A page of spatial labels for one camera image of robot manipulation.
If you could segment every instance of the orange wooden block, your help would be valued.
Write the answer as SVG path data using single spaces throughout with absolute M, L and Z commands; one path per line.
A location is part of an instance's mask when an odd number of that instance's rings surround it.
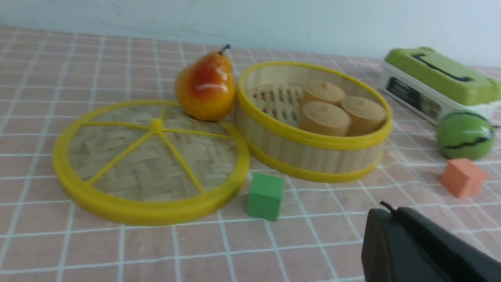
M 440 182 L 456 198 L 475 196 L 482 189 L 487 173 L 469 159 L 454 159 L 440 176 Z

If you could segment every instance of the green plastic box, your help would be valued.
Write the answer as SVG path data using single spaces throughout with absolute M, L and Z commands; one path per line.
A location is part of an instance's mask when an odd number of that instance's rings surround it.
M 464 106 L 501 99 L 501 83 L 429 47 L 393 49 L 384 59 L 442 95 Z

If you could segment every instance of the woven bamboo mat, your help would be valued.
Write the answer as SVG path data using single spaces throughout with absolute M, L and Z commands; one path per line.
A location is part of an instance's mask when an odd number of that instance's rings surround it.
M 253 104 L 265 114 L 294 127 L 300 119 L 299 105 L 303 87 L 293 83 L 267 84 L 248 91 Z
M 162 106 L 134 106 L 99 116 L 94 121 L 127 122 L 149 126 Z M 164 127 L 228 135 L 219 123 L 200 122 L 181 109 L 169 107 Z M 126 126 L 86 125 L 70 144 L 68 158 L 75 173 L 88 181 L 148 130 Z M 233 139 L 184 132 L 165 132 L 202 187 L 210 191 L 233 172 L 237 161 Z M 159 135 L 153 135 L 121 158 L 93 184 L 110 195 L 135 201 L 177 201 L 199 195 L 199 190 Z

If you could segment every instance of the white plastic container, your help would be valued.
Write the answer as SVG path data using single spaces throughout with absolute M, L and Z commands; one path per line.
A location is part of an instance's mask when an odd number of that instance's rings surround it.
M 495 110 L 501 106 L 501 101 L 464 106 L 385 61 L 381 63 L 381 67 L 379 89 L 434 125 L 437 125 L 437 121 L 444 115 L 458 109 L 476 111 L 491 119 Z M 412 100 L 417 99 L 420 100 L 421 106 L 411 105 Z

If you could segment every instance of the pear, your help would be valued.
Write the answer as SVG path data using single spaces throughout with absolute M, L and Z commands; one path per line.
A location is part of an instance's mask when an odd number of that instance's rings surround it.
M 182 70 L 174 91 L 184 112 L 198 120 L 218 121 L 227 116 L 235 99 L 233 65 L 225 53 L 230 44 L 210 52 Z

